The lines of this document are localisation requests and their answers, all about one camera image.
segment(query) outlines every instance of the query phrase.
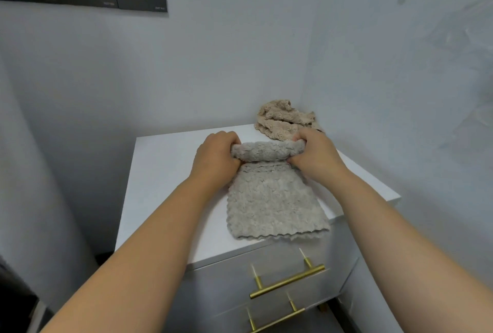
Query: gold drawer handle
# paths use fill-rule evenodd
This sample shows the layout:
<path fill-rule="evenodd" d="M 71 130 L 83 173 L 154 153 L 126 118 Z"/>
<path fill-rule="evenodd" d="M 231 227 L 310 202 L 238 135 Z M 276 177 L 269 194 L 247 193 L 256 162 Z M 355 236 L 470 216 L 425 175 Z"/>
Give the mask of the gold drawer handle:
<path fill-rule="evenodd" d="M 248 316 L 249 316 L 249 319 L 250 319 L 250 326 L 251 326 L 251 333 L 256 333 L 258 331 L 261 331 L 261 330 L 264 330 L 264 329 L 267 329 L 267 328 L 270 328 L 272 325 L 275 325 L 277 323 L 280 323 L 281 321 L 284 321 L 284 320 L 287 320 L 293 316 L 296 316 L 300 313 L 302 313 L 303 311 L 305 311 L 305 307 L 303 308 L 300 308 L 299 310 L 296 308 L 296 306 L 294 305 L 294 302 L 291 300 L 291 298 L 289 299 L 289 304 L 291 305 L 291 308 L 293 309 L 293 312 L 291 312 L 290 314 L 286 315 L 286 316 L 283 316 L 281 317 L 280 319 L 277 319 L 275 321 L 273 321 L 272 323 L 269 323 L 267 325 L 264 325 L 263 327 L 260 327 L 260 328 L 257 328 L 255 326 L 255 323 L 253 322 L 251 316 L 250 316 L 250 311 L 248 311 Z"/>
<path fill-rule="evenodd" d="M 282 286 L 285 286 L 285 285 L 290 284 L 292 282 L 301 280 L 302 278 L 311 276 L 311 275 L 318 273 L 318 272 L 321 272 L 325 269 L 325 266 L 323 264 L 320 264 L 316 267 L 313 267 L 313 265 L 311 265 L 310 259 L 308 259 L 305 255 L 303 255 L 303 259 L 305 261 L 305 264 L 308 266 L 308 270 L 306 270 L 305 272 L 297 273 L 294 276 L 288 277 L 286 280 L 279 281 L 279 282 L 272 284 L 272 285 L 269 285 L 269 286 L 263 286 L 262 281 L 260 280 L 260 276 L 257 276 L 257 274 L 255 274 L 255 282 L 257 283 L 258 290 L 256 292 L 250 293 L 250 299 L 257 298 L 259 296 L 262 296 L 265 293 L 271 292 L 271 291 L 278 289 Z"/>

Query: cloth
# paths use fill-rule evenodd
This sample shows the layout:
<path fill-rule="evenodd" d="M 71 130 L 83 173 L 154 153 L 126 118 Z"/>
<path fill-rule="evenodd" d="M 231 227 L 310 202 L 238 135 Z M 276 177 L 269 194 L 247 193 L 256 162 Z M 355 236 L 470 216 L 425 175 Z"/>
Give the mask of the cloth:
<path fill-rule="evenodd" d="M 291 140 L 303 127 L 321 130 L 315 121 L 315 113 L 304 113 L 291 107 L 287 99 L 270 101 L 260 107 L 255 129 L 273 140 Z"/>
<path fill-rule="evenodd" d="M 286 159 L 305 149 L 299 140 L 233 145 L 244 162 L 228 193 L 227 224 L 235 238 L 320 237 L 330 223 L 301 172 Z"/>

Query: white tabletop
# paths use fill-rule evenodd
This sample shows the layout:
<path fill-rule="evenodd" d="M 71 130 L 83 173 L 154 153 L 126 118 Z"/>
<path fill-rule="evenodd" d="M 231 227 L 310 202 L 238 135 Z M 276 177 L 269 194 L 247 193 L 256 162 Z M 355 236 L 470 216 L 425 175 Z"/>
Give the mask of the white tabletop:
<path fill-rule="evenodd" d="M 220 130 L 235 131 L 242 142 L 270 140 L 255 130 L 253 124 L 137 138 L 115 249 L 118 249 L 175 187 L 188 177 L 197 148 L 209 134 Z M 372 186 L 385 200 L 393 201 L 400 198 L 399 194 L 348 157 L 342 154 L 341 156 L 348 168 Z M 342 210 L 332 195 L 319 184 L 310 184 L 327 217 L 334 219 L 341 216 Z M 203 213 L 188 258 L 192 268 L 202 267 L 268 244 L 265 240 L 237 240 L 231 236 L 226 226 L 226 198 L 224 189 Z"/>

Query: forearm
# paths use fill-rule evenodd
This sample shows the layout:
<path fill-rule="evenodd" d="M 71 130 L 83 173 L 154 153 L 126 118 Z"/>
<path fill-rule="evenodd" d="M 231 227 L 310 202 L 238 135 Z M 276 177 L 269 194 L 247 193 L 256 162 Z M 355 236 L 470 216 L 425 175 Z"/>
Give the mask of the forearm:
<path fill-rule="evenodd" d="M 161 331 L 201 210 L 213 193 L 194 180 L 180 184 L 43 333 Z"/>
<path fill-rule="evenodd" d="M 421 236 L 349 171 L 322 183 L 349 227 L 406 333 L 483 332 L 493 326 L 491 292 Z"/>

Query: person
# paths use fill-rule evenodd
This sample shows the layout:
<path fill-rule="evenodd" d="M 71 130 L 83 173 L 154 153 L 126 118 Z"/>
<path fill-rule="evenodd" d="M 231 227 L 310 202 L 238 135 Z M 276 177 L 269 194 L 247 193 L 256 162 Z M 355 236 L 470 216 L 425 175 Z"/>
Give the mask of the person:
<path fill-rule="evenodd" d="M 361 253 L 405 333 L 493 331 L 493 293 L 421 236 L 344 165 L 323 133 L 293 138 L 288 160 L 341 204 Z M 236 174 L 235 132 L 209 135 L 190 176 L 70 298 L 42 333 L 160 332 L 185 271 L 202 209 Z"/>

